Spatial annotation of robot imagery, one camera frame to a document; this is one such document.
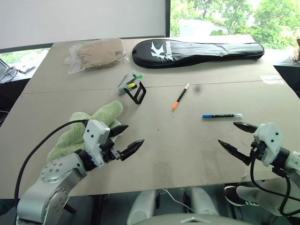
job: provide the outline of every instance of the green towel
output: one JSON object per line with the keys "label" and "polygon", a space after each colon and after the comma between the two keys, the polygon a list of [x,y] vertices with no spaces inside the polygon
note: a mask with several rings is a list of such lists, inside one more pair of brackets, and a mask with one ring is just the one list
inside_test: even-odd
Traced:
{"label": "green towel", "polygon": [[[121,123],[116,118],[122,113],[123,105],[119,101],[101,107],[92,116],[84,112],[75,112],[69,121],[73,120],[98,120],[104,122],[109,128],[113,128]],[[47,162],[51,162],[56,158],[63,157],[77,151],[85,149],[83,141],[83,133],[85,127],[82,123],[74,123],[70,125],[71,129],[63,133],[58,139],[57,144],[47,156]]]}

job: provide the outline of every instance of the black sneaker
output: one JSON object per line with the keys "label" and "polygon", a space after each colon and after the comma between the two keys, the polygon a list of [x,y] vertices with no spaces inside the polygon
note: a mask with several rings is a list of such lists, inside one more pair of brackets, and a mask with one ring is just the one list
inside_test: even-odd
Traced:
{"label": "black sneaker", "polygon": [[235,186],[227,186],[224,189],[225,192],[225,198],[226,200],[235,206],[243,206],[243,205],[253,205],[253,206],[259,206],[255,202],[248,202],[244,199],[240,198],[238,194],[236,193],[236,187]]}

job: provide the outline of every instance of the white logo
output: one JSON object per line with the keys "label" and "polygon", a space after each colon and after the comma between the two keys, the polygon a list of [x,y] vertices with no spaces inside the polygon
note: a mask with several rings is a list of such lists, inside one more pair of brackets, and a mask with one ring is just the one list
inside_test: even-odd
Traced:
{"label": "white logo", "polygon": [[164,52],[164,48],[162,45],[161,45],[160,49],[157,49],[152,42],[151,49],[154,51],[154,52],[151,52],[152,56],[157,57],[157,58],[160,57],[162,59],[164,59],[166,57],[167,59],[170,59],[173,61],[172,51],[171,51],[171,42],[166,41],[165,47],[167,49],[167,53]]}

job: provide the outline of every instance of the orange marker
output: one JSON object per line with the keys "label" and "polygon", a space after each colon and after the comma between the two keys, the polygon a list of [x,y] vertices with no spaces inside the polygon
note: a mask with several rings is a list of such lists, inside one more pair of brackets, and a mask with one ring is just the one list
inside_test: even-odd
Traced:
{"label": "orange marker", "polygon": [[173,109],[176,109],[176,108],[177,108],[180,99],[182,98],[182,96],[184,95],[184,93],[186,93],[188,87],[189,87],[189,83],[186,85],[186,87],[184,88],[184,90],[183,90],[182,93],[180,94],[179,98],[178,98],[177,101],[174,103]]}

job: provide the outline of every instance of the plastic bag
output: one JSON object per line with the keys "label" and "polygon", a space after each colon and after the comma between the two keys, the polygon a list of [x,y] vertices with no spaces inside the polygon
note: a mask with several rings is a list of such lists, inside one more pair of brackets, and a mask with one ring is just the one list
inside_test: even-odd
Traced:
{"label": "plastic bag", "polygon": [[70,64],[68,74],[79,71],[113,67],[129,62],[127,52],[120,38],[101,39],[86,44],[77,44],[69,49],[70,56],[65,64]]}

